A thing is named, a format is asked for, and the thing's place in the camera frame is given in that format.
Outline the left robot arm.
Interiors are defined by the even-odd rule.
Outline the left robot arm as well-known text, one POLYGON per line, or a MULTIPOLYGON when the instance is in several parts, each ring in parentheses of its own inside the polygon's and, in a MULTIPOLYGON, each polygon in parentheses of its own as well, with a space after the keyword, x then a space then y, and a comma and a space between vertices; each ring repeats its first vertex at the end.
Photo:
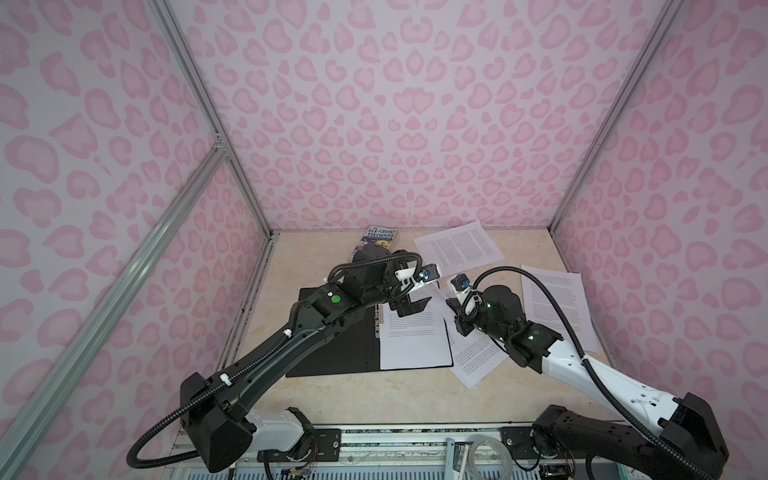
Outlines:
POLYGON ((415 290, 439 279, 436 265, 417 253, 368 245, 352 262, 331 269, 326 281, 295 302, 287 323, 240 360, 204 378, 188 377, 181 400, 190 407, 181 425, 211 473, 229 468, 245 453, 285 453, 302 461, 314 450, 314 428, 297 408, 253 412, 257 401, 310 354, 334 341, 367 311, 388 305, 401 316, 423 311, 415 290))

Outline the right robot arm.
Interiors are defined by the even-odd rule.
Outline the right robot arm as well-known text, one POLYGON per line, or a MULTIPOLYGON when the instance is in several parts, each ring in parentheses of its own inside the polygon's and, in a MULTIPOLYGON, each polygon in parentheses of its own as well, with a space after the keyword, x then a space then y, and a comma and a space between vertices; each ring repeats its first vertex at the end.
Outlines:
POLYGON ((571 386, 623 419, 598 420, 550 405, 529 433, 531 447, 540 456, 582 453, 652 479, 722 475, 729 451, 704 399, 654 389, 581 352, 559 332, 528 320, 520 298, 506 286, 479 292, 465 275, 450 285, 454 295, 446 303, 461 335, 486 334, 518 366, 571 386))

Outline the black A4 clip folder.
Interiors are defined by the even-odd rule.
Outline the black A4 clip folder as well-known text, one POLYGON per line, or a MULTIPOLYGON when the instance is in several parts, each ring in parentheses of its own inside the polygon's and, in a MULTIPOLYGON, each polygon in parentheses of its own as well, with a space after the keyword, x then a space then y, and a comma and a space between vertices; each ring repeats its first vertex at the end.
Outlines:
MULTIPOLYGON (((420 298, 424 296, 419 290, 410 295, 411 300, 420 298)), ((302 378, 383 371, 379 368, 379 322, 384 305, 368 309, 361 320, 300 361, 286 376, 302 378)))

